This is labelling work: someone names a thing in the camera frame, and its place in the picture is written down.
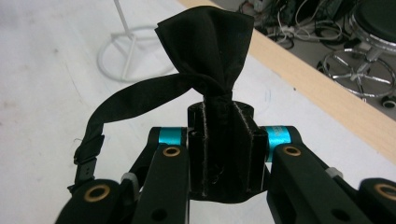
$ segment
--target black strap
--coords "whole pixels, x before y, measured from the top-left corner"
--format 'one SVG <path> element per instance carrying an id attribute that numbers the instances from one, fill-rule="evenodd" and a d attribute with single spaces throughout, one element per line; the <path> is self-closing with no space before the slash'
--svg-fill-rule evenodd
<path id="1" fill-rule="evenodd" d="M 92 167 L 88 173 L 81 167 L 92 163 L 94 168 L 105 123 L 145 114 L 191 88 L 209 103 L 206 113 L 213 120 L 225 122 L 228 117 L 222 108 L 232 102 L 233 84 L 248 54 L 253 19 L 215 7 L 195 7 L 158 26 L 156 33 L 179 74 L 138 82 L 99 105 L 75 153 L 76 187 L 93 178 Z"/>

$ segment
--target white tripod base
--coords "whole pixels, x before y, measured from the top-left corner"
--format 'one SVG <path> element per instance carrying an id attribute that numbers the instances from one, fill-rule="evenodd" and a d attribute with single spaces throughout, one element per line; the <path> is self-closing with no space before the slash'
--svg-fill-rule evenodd
<path id="1" fill-rule="evenodd" d="M 110 39 L 100 48 L 97 57 L 99 70 L 105 76 L 120 82 L 137 82 L 170 73 L 174 66 L 154 32 L 156 27 L 129 28 L 120 0 L 114 0 L 114 4 L 124 32 L 111 34 Z"/>

